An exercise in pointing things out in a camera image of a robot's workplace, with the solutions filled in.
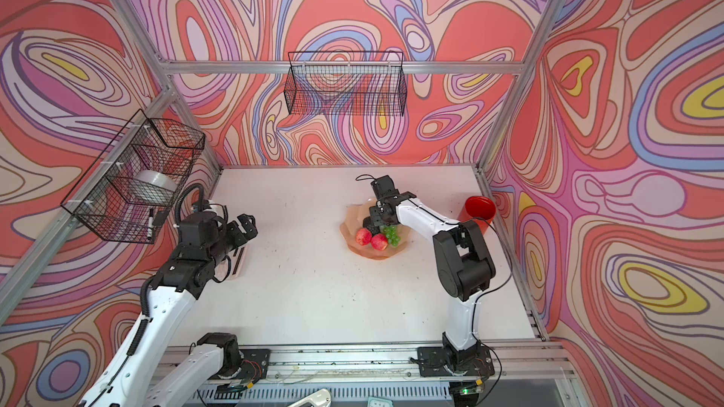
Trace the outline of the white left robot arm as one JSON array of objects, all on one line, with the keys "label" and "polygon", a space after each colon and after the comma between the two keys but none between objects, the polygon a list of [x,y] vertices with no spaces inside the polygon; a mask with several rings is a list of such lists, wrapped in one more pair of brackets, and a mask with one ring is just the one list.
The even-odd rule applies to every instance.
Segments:
[{"label": "white left robot arm", "polygon": [[82,396],[82,406],[182,406],[210,378],[236,377],[244,359],[237,337],[207,333],[186,359],[159,383],[152,382],[176,331],[217,269],[233,269],[231,257],[258,236],[256,219],[230,218],[223,205],[199,197],[192,213],[173,209],[178,243],[161,268],[141,286],[141,314],[118,352]]}]

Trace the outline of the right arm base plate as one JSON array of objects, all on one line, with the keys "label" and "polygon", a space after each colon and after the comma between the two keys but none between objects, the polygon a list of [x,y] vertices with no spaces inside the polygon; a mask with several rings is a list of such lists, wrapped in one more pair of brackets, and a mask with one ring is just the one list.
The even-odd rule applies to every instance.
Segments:
[{"label": "right arm base plate", "polygon": [[496,374],[493,358],[482,345],[467,350],[418,347],[409,361],[418,367],[422,377],[477,377],[486,380]]}]

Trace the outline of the red fake apple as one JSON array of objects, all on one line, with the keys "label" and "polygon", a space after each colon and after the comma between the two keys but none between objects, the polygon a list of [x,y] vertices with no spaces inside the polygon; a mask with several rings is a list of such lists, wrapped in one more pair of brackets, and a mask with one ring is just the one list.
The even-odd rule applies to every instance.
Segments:
[{"label": "red fake apple", "polygon": [[384,252],[388,248],[388,245],[390,245],[388,238],[382,233],[374,235],[371,238],[371,247],[373,247],[373,250]]},{"label": "red fake apple", "polygon": [[373,233],[371,233],[371,231],[367,228],[360,228],[356,232],[356,243],[361,247],[370,245],[372,239]]}]

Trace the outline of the green fake grape bunch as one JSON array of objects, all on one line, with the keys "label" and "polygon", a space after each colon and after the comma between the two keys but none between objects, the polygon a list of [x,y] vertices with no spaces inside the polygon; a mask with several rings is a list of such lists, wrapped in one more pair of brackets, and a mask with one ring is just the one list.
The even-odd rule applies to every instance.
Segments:
[{"label": "green fake grape bunch", "polygon": [[384,237],[388,241],[388,245],[390,245],[392,247],[399,246],[399,244],[401,242],[401,238],[398,234],[398,227],[396,225],[383,226],[381,228],[381,233],[384,235]]}]

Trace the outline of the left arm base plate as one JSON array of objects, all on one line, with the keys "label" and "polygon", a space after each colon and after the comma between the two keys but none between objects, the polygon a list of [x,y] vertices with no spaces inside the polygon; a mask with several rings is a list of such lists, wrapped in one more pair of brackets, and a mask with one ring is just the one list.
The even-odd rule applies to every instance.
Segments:
[{"label": "left arm base plate", "polygon": [[264,348],[241,350],[235,367],[221,371],[217,377],[224,381],[226,391],[247,391],[267,378],[271,354]]}]

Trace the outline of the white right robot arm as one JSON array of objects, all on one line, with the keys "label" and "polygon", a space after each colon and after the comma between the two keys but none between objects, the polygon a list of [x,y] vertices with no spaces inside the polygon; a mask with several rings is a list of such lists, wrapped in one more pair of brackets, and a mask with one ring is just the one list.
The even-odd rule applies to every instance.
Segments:
[{"label": "white right robot arm", "polygon": [[399,191],[388,175],[364,173],[356,180],[368,181],[373,189],[371,225],[378,229],[402,225],[432,244],[437,277],[452,300],[441,339],[447,366],[453,369],[473,360],[483,348],[477,337],[477,305],[497,274],[479,224],[460,222],[431,209],[415,194]]}]

